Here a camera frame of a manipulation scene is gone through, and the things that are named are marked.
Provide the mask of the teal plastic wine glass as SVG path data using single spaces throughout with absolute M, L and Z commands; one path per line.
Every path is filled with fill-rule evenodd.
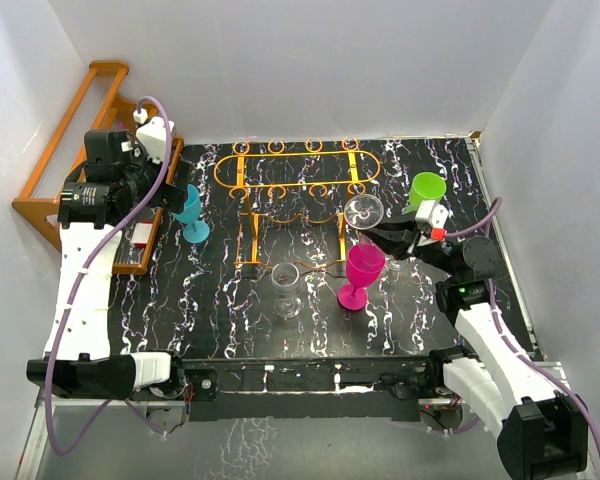
M 206 241 L 210 234 L 209 225 L 200 219 L 201 212 L 199 191 L 194 185 L 189 184 L 183 209 L 180 213 L 174 213 L 173 217 L 183 225 L 183 237 L 191 244 Z

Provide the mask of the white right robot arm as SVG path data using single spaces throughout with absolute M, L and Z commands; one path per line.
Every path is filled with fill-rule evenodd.
M 500 461 L 512 479 L 575 474 L 588 463 L 588 429 L 564 385 L 539 369 L 500 318 L 491 279 L 500 250 L 487 236 L 456 241 L 431 230 L 424 245 L 413 220 L 387 222 L 363 234 L 384 253 L 415 257 L 447 273 L 436 285 L 439 310 L 468 342 L 433 350 L 427 388 L 455 393 L 494 435 Z

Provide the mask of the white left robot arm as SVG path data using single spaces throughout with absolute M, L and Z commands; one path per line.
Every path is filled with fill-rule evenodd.
M 152 386 L 174 399 L 187 376 L 166 352 L 114 355 L 108 335 L 109 293 L 122 228 L 144 207 L 180 208 L 183 190 L 168 184 L 175 125 L 159 117 L 136 132 L 92 129 L 86 159 L 65 180 L 58 222 L 61 273 L 51 332 L 27 379 L 63 398 L 124 400 Z

